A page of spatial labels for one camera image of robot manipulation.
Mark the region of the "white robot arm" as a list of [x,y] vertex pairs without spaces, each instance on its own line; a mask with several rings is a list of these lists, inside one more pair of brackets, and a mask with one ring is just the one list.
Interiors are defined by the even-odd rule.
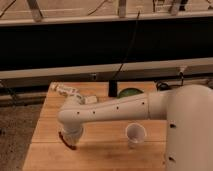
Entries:
[[213,171],[213,89],[185,85],[94,104],[69,97],[58,113],[62,132],[76,145],[88,122],[165,119],[166,171]]

